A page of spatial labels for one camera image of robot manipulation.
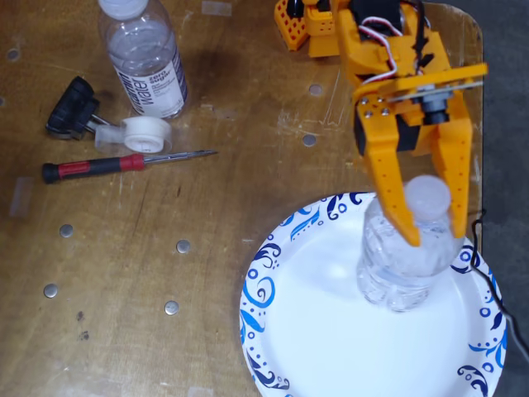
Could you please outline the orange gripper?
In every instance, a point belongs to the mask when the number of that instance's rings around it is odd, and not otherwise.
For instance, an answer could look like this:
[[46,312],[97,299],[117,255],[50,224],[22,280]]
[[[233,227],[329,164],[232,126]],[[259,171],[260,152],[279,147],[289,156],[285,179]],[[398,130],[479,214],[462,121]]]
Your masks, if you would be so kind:
[[397,151],[425,155],[435,126],[468,112],[455,96],[482,85],[485,63],[452,68],[441,36],[428,32],[417,65],[415,39],[360,32],[341,43],[341,61],[354,90],[355,139],[385,217],[411,246],[420,233],[404,197]]

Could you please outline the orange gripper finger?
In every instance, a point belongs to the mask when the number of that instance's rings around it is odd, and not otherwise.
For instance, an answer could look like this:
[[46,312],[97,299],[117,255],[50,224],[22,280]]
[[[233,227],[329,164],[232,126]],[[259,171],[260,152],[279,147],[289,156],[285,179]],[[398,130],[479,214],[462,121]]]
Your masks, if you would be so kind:
[[456,238],[464,237],[467,228],[472,133],[470,121],[443,123],[434,131],[431,144],[436,172],[450,190],[451,229]]

